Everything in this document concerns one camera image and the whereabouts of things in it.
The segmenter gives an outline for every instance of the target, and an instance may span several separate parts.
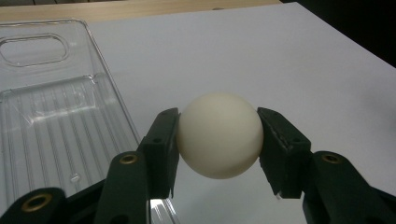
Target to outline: white ball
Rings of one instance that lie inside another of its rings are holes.
[[[200,175],[225,179],[244,173],[262,150],[262,122],[243,98],[209,93],[181,113],[177,146],[184,161]]]

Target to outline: wooden surface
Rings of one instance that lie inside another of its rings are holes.
[[[0,7],[0,21],[77,18],[110,21],[214,8],[257,7],[280,4],[278,0],[130,0],[63,5]]]

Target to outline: transparent bin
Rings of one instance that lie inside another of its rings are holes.
[[[139,142],[78,20],[0,24],[0,131],[0,216],[33,189],[70,196],[103,180],[112,158]],[[155,223],[177,223],[169,201],[152,205]]]

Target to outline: ball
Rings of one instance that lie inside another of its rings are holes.
[[[264,138],[256,110],[230,93],[209,93],[181,113],[177,146],[200,175],[215,179],[244,173],[259,157]]]

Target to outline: screw hole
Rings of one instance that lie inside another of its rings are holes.
[[[378,217],[367,217],[366,223],[367,224],[385,224],[385,222]]]
[[[122,164],[131,164],[137,161],[136,155],[126,155],[120,159],[120,163]]]
[[[44,207],[45,205],[47,205],[52,199],[52,195],[48,194],[48,193],[42,193],[42,194],[38,194],[32,198],[30,198],[29,200],[27,200],[23,205],[21,210],[23,212],[34,212],[37,211],[39,209],[41,209],[42,207]]]
[[[110,224],[127,224],[129,218],[126,215],[118,215],[111,218]]]
[[[336,155],[332,155],[332,154],[323,155],[322,159],[326,162],[333,163],[333,164],[341,163],[341,158],[339,158]]]

